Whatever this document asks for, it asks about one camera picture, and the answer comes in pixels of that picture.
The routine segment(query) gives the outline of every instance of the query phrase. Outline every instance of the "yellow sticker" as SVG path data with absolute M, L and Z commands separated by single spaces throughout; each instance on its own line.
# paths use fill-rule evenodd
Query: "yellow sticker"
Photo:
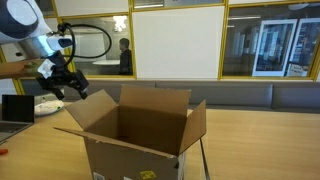
M 156 178 L 156 174 L 153 171 L 143 171 L 140 172 L 143 179 L 154 179 Z

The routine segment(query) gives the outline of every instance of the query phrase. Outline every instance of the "box flap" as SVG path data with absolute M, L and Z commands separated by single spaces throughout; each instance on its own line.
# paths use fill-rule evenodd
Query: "box flap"
M 180 147 L 180 154 L 206 134 L 206 101 L 188 116 Z
M 119 105 L 186 116 L 190 95 L 190 90 L 123 85 Z
M 130 143 L 126 143 L 123 141 L 119 141 L 116 139 L 112 139 L 112 138 L 108 138 L 108 137 L 104 137 L 104 136 L 99 136 L 93 133 L 89 133 L 89 132 L 85 132 L 85 131 L 76 131 L 76 130 L 70 130 L 70 129 L 64 129 L 64 128 L 55 128 L 57 130 L 61 130 L 64 132 L 68 132 L 71 134 L 75 134 L 78 136 L 82 136 L 88 139 L 92 139 L 95 140 L 99 143 L 106 143 L 106 144 L 112 144 L 112 145 L 116 145 L 116 146 L 121 146 L 121 147 L 127 147 L 127 148 L 131 148 L 131 149 L 135 149 L 138 151 L 142 151 L 142 152 L 146 152 L 146 153 L 151 153 L 154 155 L 158 155 L 158 156 L 162 156 L 165 158 L 174 158 L 176 156 L 172 155 L 172 154 L 168 154 L 168 153 L 164 153 L 164 152 L 160 152 L 157 150 L 153 150 L 153 149 L 149 149 L 149 148 L 145 148 L 145 147 L 141 147 L 141 146 L 137 146 L 134 144 L 130 144 Z
M 66 106 L 66 109 L 79 123 L 82 129 L 86 130 L 97 121 L 117 107 L 113 99 L 104 91 L 98 91 L 85 100 L 79 100 Z

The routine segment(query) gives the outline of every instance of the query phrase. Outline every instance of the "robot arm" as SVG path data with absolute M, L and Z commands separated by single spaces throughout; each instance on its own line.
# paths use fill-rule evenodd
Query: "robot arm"
M 45 60 L 41 65 L 31 61 L 0 65 L 0 79 L 23 77 L 30 69 L 37 68 L 39 73 L 28 75 L 36 76 L 40 86 L 58 99 L 64 98 L 59 86 L 72 87 L 83 99 L 87 97 L 88 81 L 81 71 L 68 70 L 60 52 L 72 45 L 71 38 L 52 32 L 34 0 L 0 0 L 0 45 L 8 43 L 14 43 L 25 59 Z

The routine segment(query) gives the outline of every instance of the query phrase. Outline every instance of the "wooden table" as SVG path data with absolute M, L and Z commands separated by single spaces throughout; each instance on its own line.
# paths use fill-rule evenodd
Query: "wooden table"
M 203 138 L 211 179 L 320 179 L 320 115 L 208 110 Z M 62 110 L 39 118 L 0 148 L 0 179 L 89 180 L 81 129 Z M 187 151 L 185 180 L 204 179 L 199 142 Z

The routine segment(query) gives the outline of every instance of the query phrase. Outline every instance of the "sticker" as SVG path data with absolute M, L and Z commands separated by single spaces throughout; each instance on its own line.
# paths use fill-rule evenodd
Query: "sticker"
M 105 180 L 104 176 L 96 173 L 96 172 L 93 172 L 93 180 Z
M 140 172 L 143 179 L 154 179 L 156 178 L 156 174 L 153 171 L 143 171 Z

